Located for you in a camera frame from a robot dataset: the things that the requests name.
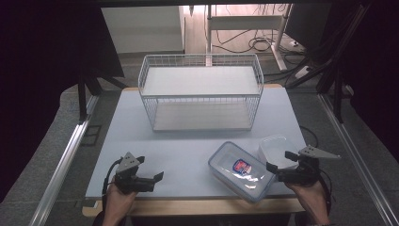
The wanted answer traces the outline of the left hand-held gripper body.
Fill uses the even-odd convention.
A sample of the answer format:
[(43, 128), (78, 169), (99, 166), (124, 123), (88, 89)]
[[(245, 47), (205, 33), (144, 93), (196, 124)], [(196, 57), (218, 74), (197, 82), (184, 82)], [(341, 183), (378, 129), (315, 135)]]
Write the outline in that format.
[(140, 178), (136, 175), (139, 162), (131, 154), (127, 153), (116, 169), (114, 184), (123, 194), (132, 192), (153, 192), (155, 182), (152, 178)]

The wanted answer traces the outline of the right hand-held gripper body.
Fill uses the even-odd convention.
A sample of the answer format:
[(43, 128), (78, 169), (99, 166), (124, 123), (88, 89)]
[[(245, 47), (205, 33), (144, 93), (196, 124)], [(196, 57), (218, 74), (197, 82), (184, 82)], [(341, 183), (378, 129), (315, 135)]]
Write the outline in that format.
[(320, 159), (340, 159), (334, 153), (328, 153), (318, 148), (307, 146), (297, 153), (299, 155), (297, 166), (293, 169), (279, 169), (276, 174), (280, 182), (312, 186), (320, 177)]

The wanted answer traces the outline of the large clear lidded food container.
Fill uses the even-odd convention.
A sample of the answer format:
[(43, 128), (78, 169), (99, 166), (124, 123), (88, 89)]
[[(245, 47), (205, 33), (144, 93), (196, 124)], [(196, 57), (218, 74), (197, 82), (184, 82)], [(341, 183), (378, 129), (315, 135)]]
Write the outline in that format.
[(233, 142), (224, 142), (209, 158), (214, 176), (247, 202), (262, 200), (274, 175), (266, 165)]

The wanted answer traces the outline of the white two-tier wire rack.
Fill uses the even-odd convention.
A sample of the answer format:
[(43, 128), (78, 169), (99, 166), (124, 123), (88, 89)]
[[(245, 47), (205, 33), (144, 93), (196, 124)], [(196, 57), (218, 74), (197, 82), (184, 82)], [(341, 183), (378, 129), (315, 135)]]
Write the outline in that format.
[(249, 130), (263, 71), (254, 54), (148, 55), (138, 88), (154, 131)]

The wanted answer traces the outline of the person's left hand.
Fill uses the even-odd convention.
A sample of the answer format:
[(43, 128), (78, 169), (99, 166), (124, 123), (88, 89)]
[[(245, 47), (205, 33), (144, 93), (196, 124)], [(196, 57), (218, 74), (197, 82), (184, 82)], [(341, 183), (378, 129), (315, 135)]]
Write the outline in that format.
[(123, 194), (114, 183), (111, 183), (106, 192), (104, 220), (101, 226), (125, 226), (136, 195), (136, 192)]

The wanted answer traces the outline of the person's right hand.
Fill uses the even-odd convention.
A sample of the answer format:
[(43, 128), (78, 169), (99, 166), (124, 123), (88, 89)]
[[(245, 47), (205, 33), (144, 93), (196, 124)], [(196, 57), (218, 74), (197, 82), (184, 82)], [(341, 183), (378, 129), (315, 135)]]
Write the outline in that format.
[(304, 208), (308, 216), (308, 222), (312, 226), (326, 226), (331, 223), (327, 213), (326, 194), (319, 182), (312, 186), (301, 186), (285, 183), (294, 191), (299, 203)]

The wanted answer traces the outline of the pale blue table mat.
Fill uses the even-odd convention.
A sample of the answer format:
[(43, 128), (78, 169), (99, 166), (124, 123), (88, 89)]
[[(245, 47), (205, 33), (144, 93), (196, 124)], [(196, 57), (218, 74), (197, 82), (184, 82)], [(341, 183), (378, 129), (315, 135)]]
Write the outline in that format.
[(139, 92), (121, 93), (96, 166), (86, 191), (89, 199), (102, 195), (104, 178), (112, 165), (126, 153), (143, 156), (137, 175), (152, 177), (163, 172), (154, 191), (142, 199), (218, 199), (236, 195), (212, 174), (208, 159), (226, 141), (255, 155), (266, 137), (281, 135), (298, 149), (305, 147), (289, 96), (284, 88), (266, 88), (249, 131), (154, 132)]

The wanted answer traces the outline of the black metal stand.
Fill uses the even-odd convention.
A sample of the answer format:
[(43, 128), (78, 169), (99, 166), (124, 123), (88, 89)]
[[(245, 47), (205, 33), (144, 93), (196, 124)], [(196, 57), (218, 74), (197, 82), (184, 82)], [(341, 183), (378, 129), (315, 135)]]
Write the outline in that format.
[(316, 91), (318, 94), (326, 94), (331, 86), (334, 86), (332, 111), (339, 122), (343, 122), (341, 116), (343, 76), (340, 72), (340, 62), (342, 61), (344, 50), (353, 38), (371, 3), (372, 0), (358, 0), (354, 5), (354, 9), (342, 23), (342, 27), (336, 32), (334, 40), (329, 44), (331, 53), (327, 54), (328, 59), (306, 75), (286, 86), (287, 89), (294, 89), (321, 74), (322, 77), (316, 85)]
[(116, 86), (119, 89), (127, 88), (127, 85), (120, 82), (113, 76), (107, 75), (97, 69), (84, 69), (78, 76), (78, 102), (79, 102), (79, 123), (82, 124), (88, 118), (86, 89), (91, 95), (99, 96), (103, 92), (99, 78)]

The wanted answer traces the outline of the white power strip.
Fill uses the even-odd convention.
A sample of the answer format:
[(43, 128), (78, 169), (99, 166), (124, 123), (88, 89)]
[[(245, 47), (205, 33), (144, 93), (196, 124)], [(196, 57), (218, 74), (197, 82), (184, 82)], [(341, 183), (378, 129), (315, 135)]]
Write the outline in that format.
[(295, 78), (296, 78), (296, 79), (299, 79), (299, 78), (305, 76), (306, 74), (308, 74), (311, 70), (312, 70), (312, 67), (310, 67), (310, 66), (304, 66), (302, 69), (300, 69), (300, 70), (295, 74)]

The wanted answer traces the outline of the white cabinet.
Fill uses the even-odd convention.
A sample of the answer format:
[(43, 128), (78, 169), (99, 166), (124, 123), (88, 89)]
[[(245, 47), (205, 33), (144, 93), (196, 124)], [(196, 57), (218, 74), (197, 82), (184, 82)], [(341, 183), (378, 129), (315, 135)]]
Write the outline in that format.
[(182, 7), (102, 8), (118, 54), (181, 52)]

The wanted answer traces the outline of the dark monitor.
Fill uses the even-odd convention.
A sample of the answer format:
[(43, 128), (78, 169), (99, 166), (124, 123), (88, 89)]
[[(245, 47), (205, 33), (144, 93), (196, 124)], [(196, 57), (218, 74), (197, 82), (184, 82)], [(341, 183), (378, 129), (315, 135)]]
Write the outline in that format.
[(325, 36), (330, 3), (293, 4), (285, 33), (307, 50), (319, 47)]

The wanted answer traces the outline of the aluminium rail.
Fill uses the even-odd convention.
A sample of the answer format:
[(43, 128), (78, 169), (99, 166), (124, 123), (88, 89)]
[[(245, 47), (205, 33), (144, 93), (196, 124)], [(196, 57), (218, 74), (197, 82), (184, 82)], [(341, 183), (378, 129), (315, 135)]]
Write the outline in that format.
[(340, 138), (346, 152), (348, 153), (351, 162), (353, 163), (354, 168), (356, 169), (360, 177), (360, 180), (364, 184), (385, 225), (399, 226), (399, 217), (394, 214), (389, 200), (387, 199), (383, 190), (377, 184), (374, 176), (371, 174), (370, 170), (366, 166), (366, 163), (361, 157), (355, 142), (350, 137), (344, 124), (342, 122), (339, 122), (339, 120), (335, 117), (333, 113), (333, 104), (325, 94), (318, 94), (317, 97), (322, 103), (323, 108), (327, 112), (327, 115), (336, 133), (338, 134), (338, 137)]
[(94, 108), (99, 100), (98, 96), (91, 96), (86, 104), (87, 116), (82, 122), (79, 122), (72, 132), (69, 142), (60, 157), (51, 180), (46, 187), (42, 198), (37, 206), (33, 217), (28, 226), (44, 226), (51, 210), (56, 202), (56, 197), (64, 183), (68, 174), (71, 163), (77, 153), (78, 147), (83, 139), (84, 133), (88, 128), (89, 121), (92, 117)]

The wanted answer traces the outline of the white desk frame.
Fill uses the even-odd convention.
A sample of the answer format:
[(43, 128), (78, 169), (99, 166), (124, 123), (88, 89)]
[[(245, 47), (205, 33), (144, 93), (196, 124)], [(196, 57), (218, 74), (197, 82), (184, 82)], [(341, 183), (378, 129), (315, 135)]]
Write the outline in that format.
[(286, 64), (280, 53), (279, 47), (287, 25), (292, 4), (288, 4), (281, 15), (255, 15), (255, 16), (213, 16), (212, 6), (207, 6), (206, 15), (206, 53), (212, 53), (213, 30), (277, 30), (276, 40), (271, 44), (272, 54), (281, 72), (287, 71)]

